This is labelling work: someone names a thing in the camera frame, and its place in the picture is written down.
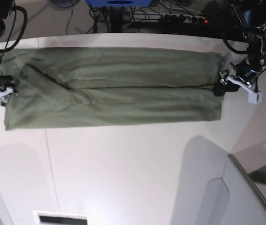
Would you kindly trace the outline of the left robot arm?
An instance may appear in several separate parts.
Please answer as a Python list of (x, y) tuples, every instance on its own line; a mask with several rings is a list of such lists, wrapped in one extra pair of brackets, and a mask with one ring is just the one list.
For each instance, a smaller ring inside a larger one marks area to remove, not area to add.
[[(244, 88), (259, 99), (258, 79), (266, 71), (266, 14), (261, 0), (229, 0), (228, 5), (236, 25), (222, 32), (224, 44), (233, 53), (245, 55), (238, 64), (219, 72), (219, 81), (213, 87), (214, 95), (224, 96)], [(227, 39), (231, 31), (241, 31), (248, 47), (245, 51), (233, 48)]]

